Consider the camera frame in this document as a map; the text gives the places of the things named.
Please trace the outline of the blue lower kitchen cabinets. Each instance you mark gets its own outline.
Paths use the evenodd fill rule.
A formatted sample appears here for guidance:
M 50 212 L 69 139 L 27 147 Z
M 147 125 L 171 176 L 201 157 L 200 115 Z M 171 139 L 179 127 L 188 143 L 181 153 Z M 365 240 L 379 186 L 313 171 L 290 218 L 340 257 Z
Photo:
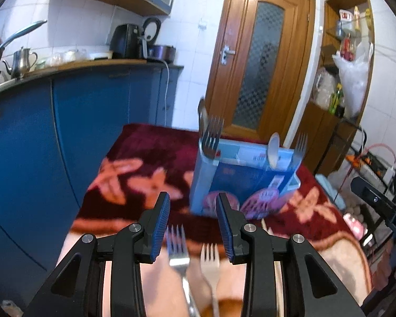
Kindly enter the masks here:
M 172 123 L 180 72 L 93 67 L 0 86 L 0 301 L 24 308 L 54 269 L 123 126 Z

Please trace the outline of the wooden fork on blanket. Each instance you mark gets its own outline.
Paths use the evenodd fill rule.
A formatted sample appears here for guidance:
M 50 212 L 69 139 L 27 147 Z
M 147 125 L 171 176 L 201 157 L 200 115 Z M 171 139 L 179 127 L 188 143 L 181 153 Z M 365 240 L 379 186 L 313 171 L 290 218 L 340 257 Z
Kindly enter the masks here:
M 217 284 L 219 282 L 219 251 L 217 244 L 203 244 L 200 254 L 201 273 L 210 287 L 212 297 L 213 316 L 219 317 L 219 303 L 217 300 Z

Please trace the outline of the steel fork on blanket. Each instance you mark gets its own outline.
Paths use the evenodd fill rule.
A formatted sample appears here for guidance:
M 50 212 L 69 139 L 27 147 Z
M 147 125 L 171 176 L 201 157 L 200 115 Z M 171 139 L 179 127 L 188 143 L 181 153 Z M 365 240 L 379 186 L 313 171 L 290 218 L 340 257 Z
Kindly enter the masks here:
M 199 317 L 199 309 L 195 303 L 189 281 L 187 279 L 187 269 L 190 264 L 190 257 L 187 249 L 184 226 L 168 225 L 166 229 L 166 241 L 169 266 L 180 275 L 182 289 L 187 302 L 188 314 L 192 317 Z

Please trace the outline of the wooden fork in box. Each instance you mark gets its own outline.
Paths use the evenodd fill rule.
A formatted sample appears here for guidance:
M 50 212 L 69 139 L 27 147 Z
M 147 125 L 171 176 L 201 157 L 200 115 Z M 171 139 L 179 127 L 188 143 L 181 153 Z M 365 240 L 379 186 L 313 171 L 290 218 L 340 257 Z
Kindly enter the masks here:
M 295 144 L 293 158 L 290 164 L 290 169 L 297 170 L 305 156 L 306 148 L 308 144 L 308 135 L 301 133 L 298 135 L 298 140 Z

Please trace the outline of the blue utensil organizer box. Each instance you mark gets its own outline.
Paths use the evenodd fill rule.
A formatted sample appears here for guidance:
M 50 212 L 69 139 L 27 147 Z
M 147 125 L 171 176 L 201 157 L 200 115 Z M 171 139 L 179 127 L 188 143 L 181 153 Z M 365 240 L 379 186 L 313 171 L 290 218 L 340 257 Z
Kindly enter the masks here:
M 267 146 L 232 139 L 221 139 L 214 159 L 199 144 L 189 207 L 194 215 L 215 218 L 216 197 L 226 193 L 234 210 L 248 220 L 278 213 L 300 188 L 294 150 L 278 150 L 277 167 L 267 160 Z

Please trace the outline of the white spoon in box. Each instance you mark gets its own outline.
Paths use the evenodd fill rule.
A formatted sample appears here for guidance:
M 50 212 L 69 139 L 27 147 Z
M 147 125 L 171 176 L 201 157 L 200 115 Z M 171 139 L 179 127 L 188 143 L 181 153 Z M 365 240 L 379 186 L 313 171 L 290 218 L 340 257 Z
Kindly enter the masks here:
M 275 170 L 277 168 L 279 148 L 280 136 L 275 132 L 271 135 L 270 140 L 267 144 L 267 161 L 272 170 Z

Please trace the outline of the white plastic bag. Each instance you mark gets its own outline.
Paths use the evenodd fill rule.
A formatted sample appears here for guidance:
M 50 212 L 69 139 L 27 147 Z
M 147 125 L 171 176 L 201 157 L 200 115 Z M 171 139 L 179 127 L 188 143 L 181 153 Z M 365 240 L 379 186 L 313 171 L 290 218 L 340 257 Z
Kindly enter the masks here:
M 339 78 L 345 99 L 345 117 L 351 119 L 358 117 L 361 112 L 363 100 L 368 85 L 368 72 L 374 45 L 366 48 L 363 44 L 356 47 L 356 59 L 352 62 L 341 57 L 340 52 L 332 56 L 339 70 Z

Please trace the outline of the steel fork in box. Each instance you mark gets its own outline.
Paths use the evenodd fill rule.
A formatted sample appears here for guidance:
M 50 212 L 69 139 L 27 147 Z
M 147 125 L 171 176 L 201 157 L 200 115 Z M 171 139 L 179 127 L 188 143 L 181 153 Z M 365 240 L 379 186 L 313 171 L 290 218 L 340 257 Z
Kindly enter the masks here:
M 224 119 L 222 117 L 211 116 L 208 121 L 207 129 L 202 136 L 202 151 L 204 155 L 211 160 L 216 157 L 223 127 Z

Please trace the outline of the wooden door with glass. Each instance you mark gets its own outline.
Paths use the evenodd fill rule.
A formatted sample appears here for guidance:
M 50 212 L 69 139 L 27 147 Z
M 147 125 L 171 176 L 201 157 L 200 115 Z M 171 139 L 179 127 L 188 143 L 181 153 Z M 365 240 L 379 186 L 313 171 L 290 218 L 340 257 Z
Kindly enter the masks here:
M 205 97 L 227 136 L 283 142 L 310 59 L 315 0 L 224 0 Z M 236 55 L 220 64 L 227 44 Z

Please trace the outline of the steel spoon in box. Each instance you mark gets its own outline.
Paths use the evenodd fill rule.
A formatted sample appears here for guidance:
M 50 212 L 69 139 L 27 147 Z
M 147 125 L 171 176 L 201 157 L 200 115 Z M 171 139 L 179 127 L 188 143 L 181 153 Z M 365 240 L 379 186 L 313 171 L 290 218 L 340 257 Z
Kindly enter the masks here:
M 208 126 L 208 113 L 205 107 L 205 99 L 202 97 L 198 104 L 199 136 L 202 137 Z

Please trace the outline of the steel teapot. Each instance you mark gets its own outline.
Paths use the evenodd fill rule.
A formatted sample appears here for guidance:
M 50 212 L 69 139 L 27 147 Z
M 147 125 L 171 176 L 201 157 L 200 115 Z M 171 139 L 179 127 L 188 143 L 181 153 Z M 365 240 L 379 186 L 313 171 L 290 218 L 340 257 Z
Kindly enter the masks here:
M 35 60 L 30 63 L 30 56 L 34 55 Z M 23 46 L 13 54 L 13 64 L 10 67 L 6 60 L 2 63 L 5 65 L 6 72 L 10 75 L 12 79 L 21 79 L 23 76 L 30 72 L 30 69 L 38 61 L 38 54 L 32 52 L 29 48 L 24 48 Z

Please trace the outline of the black air fryer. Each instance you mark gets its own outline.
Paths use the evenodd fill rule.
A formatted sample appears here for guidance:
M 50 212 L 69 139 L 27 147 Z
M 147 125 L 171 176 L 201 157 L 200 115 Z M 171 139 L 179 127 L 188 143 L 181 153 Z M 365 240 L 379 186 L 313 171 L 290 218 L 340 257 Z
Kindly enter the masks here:
M 116 27 L 109 50 L 113 59 L 139 59 L 140 28 L 137 24 L 121 24 Z

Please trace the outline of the open rice cooker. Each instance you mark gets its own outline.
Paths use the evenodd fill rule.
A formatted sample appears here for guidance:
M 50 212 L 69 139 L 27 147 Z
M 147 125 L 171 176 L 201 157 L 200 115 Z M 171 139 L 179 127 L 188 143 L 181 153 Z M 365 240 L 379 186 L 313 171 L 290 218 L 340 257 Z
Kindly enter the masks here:
M 146 18 L 140 33 L 140 55 L 143 59 L 165 61 L 171 64 L 175 60 L 176 48 L 157 44 L 162 22 L 157 17 Z

